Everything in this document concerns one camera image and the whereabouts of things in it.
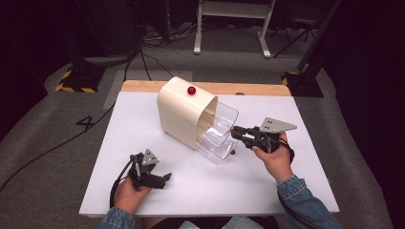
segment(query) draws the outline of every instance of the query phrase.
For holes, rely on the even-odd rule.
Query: gray carpet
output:
[[[193,54],[194,37],[143,51],[171,73],[187,73],[193,81],[281,84],[281,73],[295,70],[309,42],[300,41],[279,58],[264,59],[257,30],[208,31],[202,36],[200,55]],[[279,51],[287,43],[283,31],[266,40],[271,51]],[[154,59],[145,57],[145,61],[151,73],[158,73],[151,74],[152,79],[171,77]],[[77,121],[88,115],[93,121],[101,118],[114,101],[111,94],[115,93],[116,78],[122,78],[125,66],[107,69],[97,94],[55,92],[68,67],[49,76],[45,83],[48,96],[0,143],[1,183],[32,158],[80,133],[83,127],[75,125]],[[129,78],[144,78],[139,73],[143,70],[137,56],[129,68]],[[345,125],[329,77],[320,72],[317,80],[324,98],[296,97],[295,101],[340,207],[337,219],[344,228],[392,228],[381,190]],[[0,228],[98,226],[100,219],[82,217],[78,210],[109,118],[107,114],[86,134],[38,159],[6,186],[0,193]],[[285,216],[277,219],[281,228],[289,228]]]

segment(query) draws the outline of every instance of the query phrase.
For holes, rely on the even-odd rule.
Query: white metal stand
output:
[[[274,3],[275,0],[271,0],[269,4],[211,2],[200,0],[197,34],[194,44],[194,54],[200,54],[201,52],[203,15],[211,15],[265,19],[262,31],[258,31],[257,35],[260,45],[262,46],[263,55],[265,56],[265,58],[270,58],[270,51],[267,47],[265,35],[268,22],[270,21],[271,14],[273,12]]]

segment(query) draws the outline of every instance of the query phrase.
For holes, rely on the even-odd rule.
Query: denim sleeve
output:
[[[131,214],[113,207],[102,220],[98,229],[134,229],[135,220]]]
[[[300,218],[318,228],[342,228],[324,203],[313,196],[303,179],[293,175],[277,185],[278,193],[287,207]],[[293,228],[308,228],[292,215],[288,219]]]

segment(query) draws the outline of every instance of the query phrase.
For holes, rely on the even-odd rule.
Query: red ball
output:
[[[187,89],[188,94],[194,95],[196,93],[196,88],[194,87],[188,87]]]

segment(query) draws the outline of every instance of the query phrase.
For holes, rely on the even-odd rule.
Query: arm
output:
[[[281,133],[280,138],[287,142],[285,133]],[[276,179],[280,200],[294,228],[308,228],[297,217],[314,225],[315,228],[341,228],[324,203],[312,195],[304,180],[292,173],[287,147],[280,145],[272,154],[265,153],[258,147],[253,147],[252,150]]]
[[[136,190],[130,178],[124,179],[117,188],[115,205],[102,220],[98,229],[121,229],[135,227],[132,217],[143,199],[152,191],[151,188]]]

